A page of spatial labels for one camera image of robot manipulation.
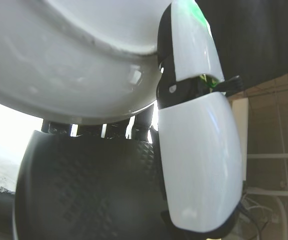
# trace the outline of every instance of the white bowl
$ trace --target white bowl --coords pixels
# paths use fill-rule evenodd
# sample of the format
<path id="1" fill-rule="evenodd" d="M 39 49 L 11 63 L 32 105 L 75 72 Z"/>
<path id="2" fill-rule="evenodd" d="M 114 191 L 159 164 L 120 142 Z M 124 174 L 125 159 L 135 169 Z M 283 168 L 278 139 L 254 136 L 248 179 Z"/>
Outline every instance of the white bowl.
<path id="1" fill-rule="evenodd" d="M 0 0 L 0 103 L 102 124 L 156 98 L 160 18 L 171 0 Z"/>

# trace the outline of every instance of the green light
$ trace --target green light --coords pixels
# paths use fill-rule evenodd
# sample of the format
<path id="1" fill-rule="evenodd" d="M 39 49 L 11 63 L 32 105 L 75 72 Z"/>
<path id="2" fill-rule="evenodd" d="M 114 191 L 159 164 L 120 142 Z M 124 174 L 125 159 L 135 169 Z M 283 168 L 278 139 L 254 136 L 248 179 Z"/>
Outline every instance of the green light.
<path id="1" fill-rule="evenodd" d="M 189 9 L 192 14 L 207 27 L 207 20 L 204 17 L 202 10 L 200 9 L 199 5 L 194 1 L 189 1 Z"/>

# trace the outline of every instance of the white plate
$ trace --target white plate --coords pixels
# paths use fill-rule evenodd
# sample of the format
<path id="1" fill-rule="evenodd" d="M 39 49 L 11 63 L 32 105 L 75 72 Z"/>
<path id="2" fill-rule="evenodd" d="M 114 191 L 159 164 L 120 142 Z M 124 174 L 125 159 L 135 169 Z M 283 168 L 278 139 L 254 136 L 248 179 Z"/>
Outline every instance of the white plate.
<path id="1" fill-rule="evenodd" d="M 75 124 L 126 119 L 156 98 L 171 0 L 0 0 L 0 103 Z"/>

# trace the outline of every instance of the black cable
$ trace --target black cable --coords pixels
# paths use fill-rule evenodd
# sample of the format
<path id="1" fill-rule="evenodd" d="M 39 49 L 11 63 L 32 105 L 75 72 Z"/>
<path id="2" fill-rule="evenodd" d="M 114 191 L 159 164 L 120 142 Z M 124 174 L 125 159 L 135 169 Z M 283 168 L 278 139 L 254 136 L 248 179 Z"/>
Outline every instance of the black cable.
<path id="1" fill-rule="evenodd" d="M 270 222 L 270 221 L 266 221 L 266 222 L 263 224 L 263 226 L 262 226 L 261 229 L 260 229 L 260 232 L 261 232 L 261 233 L 262 233 L 263 230 L 266 228 L 266 226 L 269 224 L 269 222 Z M 255 239 L 257 236 L 258 236 L 258 235 L 255 234 L 254 236 L 252 236 L 252 237 L 249 238 L 248 240 L 253 240 L 253 239 Z"/>
<path id="2" fill-rule="evenodd" d="M 246 216 L 255 225 L 256 230 L 257 230 L 257 235 L 255 237 L 258 236 L 259 240 L 262 240 L 262 231 L 258 223 L 256 222 L 255 218 L 253 217 L 253 215 L 243 206 L 241 202 L 238 203 L 237 209 L 240 211 L 241 214 Z"/>

